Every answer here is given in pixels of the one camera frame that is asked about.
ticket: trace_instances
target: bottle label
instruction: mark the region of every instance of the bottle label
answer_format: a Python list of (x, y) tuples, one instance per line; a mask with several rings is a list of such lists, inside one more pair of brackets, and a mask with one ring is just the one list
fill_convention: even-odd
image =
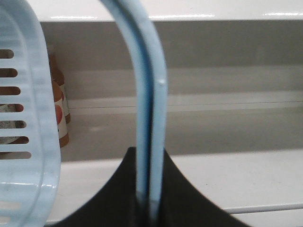
[(59, 139), (67, 134), (67, 126), (66, 120), (63, 114), (63, 102), (62, 99), (55, 102), (55, 109), (56, 109), (56, 118), (57, 118), (57, 125), (58, 125), (58, 134)]
[(66, 97), (66, 92), (65, 92), (65, 85), (62, 84), (60, 86), (61, 91), (63, 93), (62, 95), (62, 100), (63, 100), (63, 110), (64, 110), (64, 116), (67, 116), (70, 113), (70, 109), (68, 107), (68, 102), (67, 102), (67, 97)]
[[(15, 105), (5, 104), (0, 106), (0, 113), (10, 113), (15, 112)], [(0, 129), (15, 129), (16, 123), (14, 121), (0, 121)], [(19, 137), (9, 136), (9, 137), (0, 137), (0, 144), (9, 144), (16, 141)]]

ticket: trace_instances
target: basket slot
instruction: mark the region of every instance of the basket slot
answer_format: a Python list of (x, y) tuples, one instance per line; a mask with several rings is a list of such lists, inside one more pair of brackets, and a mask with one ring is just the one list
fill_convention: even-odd
[(18, 71), (14, 68), (0, 69), (0, 78), (6, 78), (6, 77), (11, 78), (11, 77), (16, 77), (17, 75), (18, 75)]
[(1, 115), (0, 115), (0, 120), (1, 120), (3, 123), (14, 122), (14, 127), (12, 127), (12, 126), (10, 125), (11, 128), (5, 128), (5, 129), (1, 128), (2, 130), (14, 129), (14, 128), (16, 128), (16, 129), (23, 129), (23, 128), (26, 127), (26, 122), (25, 122), (25, 121), (19, 121), (19, 120), (17, 120), (17, 121), (15, 121), (15, 120), (7, 120), (7, 121), (6, 121), (6, 120), (2, 120)]
[[(2, 35), (0, 35), (0, 41), (1, 43), (3, 43), (3, 41), (6, 41), (6, 40), (9, 40), (9, 41), (18, 41), (18, 39), (7, 39), (3, 37)], [(13, 58), (14, 57), (14, 52), (10, 49), (0, 49), (0, 59), (10, 59), (10, 58)]]
[(32, 154), (28, 151), (13, 151), (5, 155), (0, 155), (0, 160), (16, 160), (16, 159), (30, 159)]
[(5, 90), (3, 90), (1, 92), (1, 96), (7, 96), (7, 95), (17, 96), (21, 93), (21, 90), (18, 87), (4, 87), (4, 86), (1, 86), (1, 87), (13, 90), (13, 91), (7, 91), (7, 92), (5, 92)]
[(20, 214), (22, 214), (22, 212), (20, 212), (19, 209), (17, 209), (17, 210), (1, 210), (0, 209), (0, 217), (9, 218), (9, 219), (5, 220), (6, 223), (10, 222), (12, 220), (18, 219), (18, 217), (20, 217)]
[(0, 112), (0, 121), (20, 121), (24, 117), (24, 106), (20, 103), (1, 103), (0, 105), (15, 105), (15, 112)]
[(0, 210), (17, 210), (20, 209), (21, 203), (0, 201)]
[(3, 216), (0, 216), (0, 226), (9, 223), (9, 221), (10, 221), (10, 217), (3, 217)]

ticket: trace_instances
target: plastic handle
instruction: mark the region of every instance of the plastic handle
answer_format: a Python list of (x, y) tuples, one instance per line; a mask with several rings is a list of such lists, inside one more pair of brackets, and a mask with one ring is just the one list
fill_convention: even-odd
[(129, 49), (136, 77), (136, 196), (156, 221), (163, 169), (167, 79), (157, 32), (138, 0), (101, 0), (114, 17)]

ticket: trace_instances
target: white surface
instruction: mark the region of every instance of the white surface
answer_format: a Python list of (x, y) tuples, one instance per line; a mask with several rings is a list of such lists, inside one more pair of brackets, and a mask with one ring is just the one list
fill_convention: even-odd
[[(302, 109), (169, 113), (166, 148), (189, 181), (230, 213), (303, 208), (302, 113)], [(49, 221), (72, 213), (110, 178), (134, 144), (134, 122), (134, 114), (73, 115), (71, 144), (62, 149), (65, 162)], [(66, 162), (84, 159), (95, 161)], [(268, 214), (264, 226), (276, 223), (276, 213), (264, 213)], [(280, 225), (272, 226), (289, 227), (286, 218), (294, 213), (298, 210), (288, 211), (280, 216)], [(236, 216), (258, 223), (249, 215)], [(294, 221), (303, 224), (303, 216)]]
[[(40, 21), (113, 21), (98, 0), (28, 0)], [(303, 19), (299, 0), (143, 0), (154, 21)]]
[[(187, 68), (168, 72), (169, 111), (303, 104), (301, 65)], [(132, 70), (67, 71), (66, 75), (72, 78), (67, 91), (70, 108), (75, 114), (136, 112)]]
[(303, 210), (282, 210), (234, 214), (252, 227), (301, 227), (303, 226)]

